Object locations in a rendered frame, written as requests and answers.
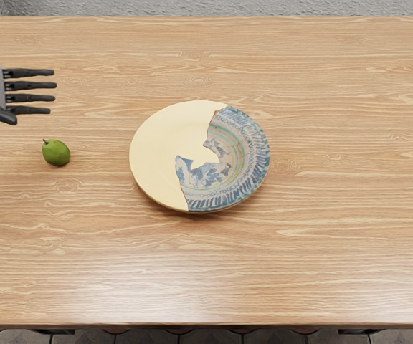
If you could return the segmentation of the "green pear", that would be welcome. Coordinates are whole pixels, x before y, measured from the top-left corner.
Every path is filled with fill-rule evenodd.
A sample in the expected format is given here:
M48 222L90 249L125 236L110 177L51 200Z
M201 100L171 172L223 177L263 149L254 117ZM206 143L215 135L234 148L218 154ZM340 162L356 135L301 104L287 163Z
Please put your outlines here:
M70 162L70 149L61 140L43 139L42 156L44 160L53 166L61 167Z

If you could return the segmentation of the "cream plate with blue pattern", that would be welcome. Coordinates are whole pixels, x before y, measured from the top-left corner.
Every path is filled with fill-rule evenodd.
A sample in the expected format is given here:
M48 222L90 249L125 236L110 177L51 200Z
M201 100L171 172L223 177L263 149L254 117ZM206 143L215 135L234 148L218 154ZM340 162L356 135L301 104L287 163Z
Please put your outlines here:
M192 100L169 105L137 129L130 170L140 189L167 208L209 213L250 197L270 167L262 128L231 105Z

